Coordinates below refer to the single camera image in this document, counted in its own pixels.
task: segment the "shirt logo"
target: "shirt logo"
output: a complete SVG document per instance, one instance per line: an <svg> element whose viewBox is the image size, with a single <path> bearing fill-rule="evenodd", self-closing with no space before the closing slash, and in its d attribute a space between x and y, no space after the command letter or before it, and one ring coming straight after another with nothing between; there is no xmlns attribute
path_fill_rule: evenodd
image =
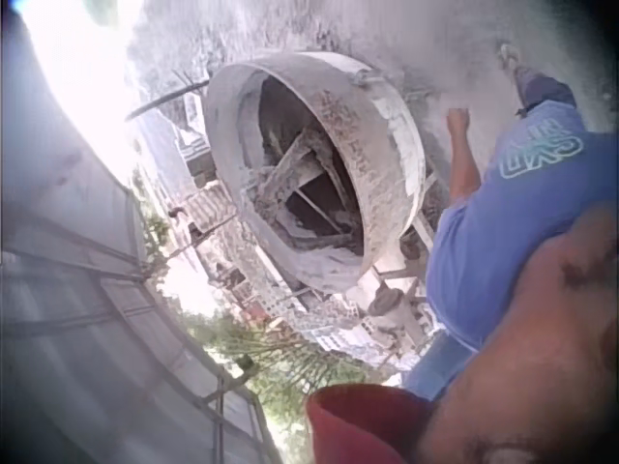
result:
<svg viewBox="0 0 619 464"><path fill-rule="evenodd" d="M539 125L527 128L529 140L523 145L512 143L500 161L503 179L522 174L571 158L582 151L584 143L565 130L558 121L544 119Z"/></svg>

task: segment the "dusty ground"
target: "dusty ground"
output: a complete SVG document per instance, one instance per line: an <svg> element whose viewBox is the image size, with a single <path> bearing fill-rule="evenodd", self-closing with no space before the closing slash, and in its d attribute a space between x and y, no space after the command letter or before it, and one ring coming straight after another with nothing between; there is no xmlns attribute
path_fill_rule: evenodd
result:
<svg viewBox="0 0 619 464"><path fill-rule="evenodd" d="M406 96L441 181L449 175L444 114L471 110L482 169L514 120L516 92L497 67L501 41L532 66L568 82L593 130L614 126L613 62L579 12L544 0L204 0L226 62L265 49L326 49L384 71Z"/></svg>

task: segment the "red hat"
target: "red hat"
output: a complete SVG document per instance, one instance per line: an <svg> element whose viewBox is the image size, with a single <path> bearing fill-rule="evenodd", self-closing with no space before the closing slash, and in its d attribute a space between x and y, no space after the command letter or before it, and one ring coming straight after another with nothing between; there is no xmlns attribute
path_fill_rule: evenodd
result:
<svg viewBox="0 0 619 464"><path fill-rule="evenodd" d="M306 409L316 464L405 464L430 403L405 390L352 384L317 391Z"/></svg>

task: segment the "sky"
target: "sky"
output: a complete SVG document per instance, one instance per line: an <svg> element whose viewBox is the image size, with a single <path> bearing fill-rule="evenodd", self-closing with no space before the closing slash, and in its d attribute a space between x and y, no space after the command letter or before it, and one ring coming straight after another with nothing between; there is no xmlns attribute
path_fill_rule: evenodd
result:
<svg viewBox="0 0 619 464"><path fill-rule="evenodd" d="M14 2L28 27L52 94L97 156L127 185L137 155L125 116L137 106L124 81L125 47L142 0L120 0L119 28L98 26L80 0ZM204 277L183 257L170 261L163 285L188 312L210 316L217 303Z"/></svg>

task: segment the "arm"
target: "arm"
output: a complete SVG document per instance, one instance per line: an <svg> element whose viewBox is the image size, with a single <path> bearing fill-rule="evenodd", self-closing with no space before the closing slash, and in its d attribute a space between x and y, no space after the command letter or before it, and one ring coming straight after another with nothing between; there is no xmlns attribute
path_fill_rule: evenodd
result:
<svg viewBox="0 0 619 464"><path fill-rule="evenodd" d="M449 182L450 205L468 198L482 184L480 171L468 144L467 109L452 108L447 114L447 128L452 138L452 175Z"/></svg>

